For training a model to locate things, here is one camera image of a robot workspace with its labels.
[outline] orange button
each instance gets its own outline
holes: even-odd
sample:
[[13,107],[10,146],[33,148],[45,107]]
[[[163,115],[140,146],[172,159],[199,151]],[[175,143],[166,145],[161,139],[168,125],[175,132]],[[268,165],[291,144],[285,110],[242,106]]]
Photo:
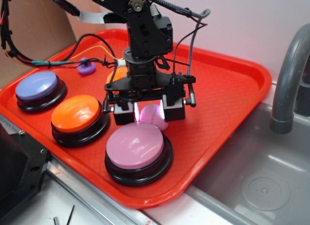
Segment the orange button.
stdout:
[[[117,81],[119,79],[122,79],[124,77],[127,76],[127,72],[128,72],[128,69],[127,67],[122,67],[122,68],[119,68],[116,70],[116,73],[115,73],[115,76],[113,78],[113,81]],[[107,80],[106,80],[106,83],[109,83],[111,78],[112,78],[112,75],[113,75],[113,72],[111,72],[108,77],[107,77]]]
[[100,114],[98,100],[90,95],[78,95],[60,103],[52,114],[52,124],[64,133],[81,131],[90,126]]

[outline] gray faucet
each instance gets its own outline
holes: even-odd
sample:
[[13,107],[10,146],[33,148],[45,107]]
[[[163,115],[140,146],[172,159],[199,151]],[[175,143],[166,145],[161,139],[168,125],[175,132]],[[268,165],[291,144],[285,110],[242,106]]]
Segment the gray faucet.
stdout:
[[285,55],[277,82],[270,128],[279,134],[292,130],[295,113],[310,116],[310,23],[302,26]]

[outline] sink drain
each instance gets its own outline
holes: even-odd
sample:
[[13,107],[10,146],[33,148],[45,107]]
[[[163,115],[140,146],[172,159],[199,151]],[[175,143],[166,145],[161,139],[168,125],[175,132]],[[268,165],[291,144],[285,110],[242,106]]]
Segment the sink drain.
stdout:
[[272,211],[282,208],[290,198],[288,185],[270,173],[255,173],[241,185],[243,198],[253,207]]

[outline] plastic tray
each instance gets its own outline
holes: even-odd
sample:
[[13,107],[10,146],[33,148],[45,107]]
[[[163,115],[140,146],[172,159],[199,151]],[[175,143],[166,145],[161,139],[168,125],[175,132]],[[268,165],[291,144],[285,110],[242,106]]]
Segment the plastic tray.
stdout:
[[[97,34],[112,46],[117,57],[123,56],[123,50],[128,46],[126,31],[106,30]],[[102,45],[93,37],[84,39],[73,60],[80,60],[82,57],[103,59],[106,53]],[[50,60],[60,60],[70,50],[71,47]],[[180,46],[177,54],[178,61],[186,62],[188,47]],[[111,126],[99,140],[82,148],[68,149],[57,145],[52,137],[50,118],[53,108],[42,113],[27,114],[17,107],[16,85],[41,69],[29,71],[0,91],[0,113],[119,203],[138,209],[156,207],[177,197],[186,189],[271,86],[269,72],[253,62],[201,49],[194,49],[193,58],[191,74],[197,78],[197,83],[194,84],[197,107],[186,106],[186,119],[170,122],[168,129],[164,131],[172,143],[173,164],[163,178],[148,186],[121,186],[107,173],[104,165],[106,143],[118,128],[112,114]],[[103,101],[103,86],[112,69],[98,64],[96,72],[87,76],[80,75],[76,69],[59,68],[53,71],[68,87],[66,98],[89,94]],[[185,74],[186,67],[177,64],[177,72]],[[151,103],[154,102],[140,103],[140,111]]]

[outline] stainless steel sink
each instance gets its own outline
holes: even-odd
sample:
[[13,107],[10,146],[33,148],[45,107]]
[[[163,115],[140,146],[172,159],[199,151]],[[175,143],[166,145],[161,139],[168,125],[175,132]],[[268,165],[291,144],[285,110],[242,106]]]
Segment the stainless steel sink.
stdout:
[[270,112],[259,104],[195,178],[198,192],[186,193],[236,224],[309,224],[310,119],[295,115],[293,130],[279,135]]

